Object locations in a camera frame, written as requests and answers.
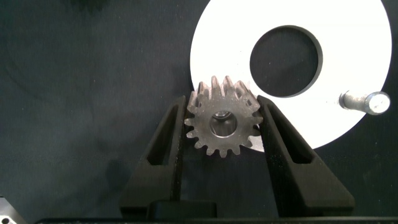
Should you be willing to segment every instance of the gear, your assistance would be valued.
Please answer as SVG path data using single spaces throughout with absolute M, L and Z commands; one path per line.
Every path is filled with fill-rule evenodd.
M 226 157 L 228 149 L 238 155 L 240 145 L 252 146 L 249 136 L 260 135 L 254 126 L 262 122 L 262 117 L 253 115 L 259 108 L 256 98 L 242 81 L 233 85 L 226 76 L 220 86 L 213 76 L 211 88 L 200 82 L 198 91 L 191 93 L 187 109 L 194 117 L 187 118 L 185 124 L 193 126 L 193 130 L 187 137 L 198 138 L 195 148 L 207 146 L 209 156 L 217 149 L 221 157 Z

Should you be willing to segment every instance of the circular hole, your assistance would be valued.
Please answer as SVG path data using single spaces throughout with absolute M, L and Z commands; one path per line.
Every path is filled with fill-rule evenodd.
M 272 96 L 298 95 L 317 79 L 322 50 L 301 27 L 283 26 L 264 34 L 254 46 L 250 71 L 257 86 Z
M 211 132 L 217 137 L 225 138 L 232 135 L 238 127 L 238 121 L 229 111 L 218 111 L 210 119 Z
M 1 220 L 1 223 L 2 224 L 8 224 L 10 222 L 10 220 L 8 219 L 8 218 L 3 218 L 2 220 Z

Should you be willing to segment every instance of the metal peg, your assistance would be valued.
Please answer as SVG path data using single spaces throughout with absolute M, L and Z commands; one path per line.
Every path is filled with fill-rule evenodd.
M 340 106 L 349 110 L 379 115 L 386 112 L 390 107 L 390 97 L 382 91 L 370 94 L 347 91 L 340 96 Z

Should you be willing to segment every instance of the white disc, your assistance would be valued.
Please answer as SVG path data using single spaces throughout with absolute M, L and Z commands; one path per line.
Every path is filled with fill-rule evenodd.
M 270 96 L 254 82 L 250 56 L 268 31 L 294 26 L 315 37 L 322 50 L 316 80 L 301 93 Z M 391 59 L 391 32 L 380 0 L 212 0 L 193 37 L 193 86 L 229 75 L 255 95 L 272 100 L 312 148 L 350 130 L 363 112 L 343 109 L 348 90 L 380 91 Z

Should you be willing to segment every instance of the dark surface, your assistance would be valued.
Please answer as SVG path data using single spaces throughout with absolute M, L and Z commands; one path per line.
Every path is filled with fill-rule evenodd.
M 214 202 L 157 201 L 148 206 L 148 220 L 186 220 L 189 218 L 217 218 Z
M 242 219 L 199 219 L 199 220 L 189 220 L 189 223 L 284 223 L 284 224 L 301 224 L 301 223 L 366 223 L 366 224 L 391 224 L 398 221 L 397 217 L 308 217 L 308 218 L 282 218 L 282 219 L 268 219 L 268 218 L 242 218 Z M 125 220 L 118 219 L 47 219 L 40 220 L 37 224 L 69 224 L 69 223 L 79 223 L 79 224 L 91 224 L 91 223 L 102 223 L 102 224 L 130 224 L 139 222 L 127 222 Z M 145 223 L 181 223 L 181 222 L 145 222 Z
M 356 199 L 354 215 L 398 215 L 398 1 L 383 3 L 391 108 L 316 149 Z M 0 194 L 28 222 L 121 216 L 120 193 L 156 126 L 189 97 L 190 45 L 206 4 L 0 1 Z M 262 154 L 242 164 L 189 153 L 183 198 L 214 198 L 219 217 L 275 217 Z

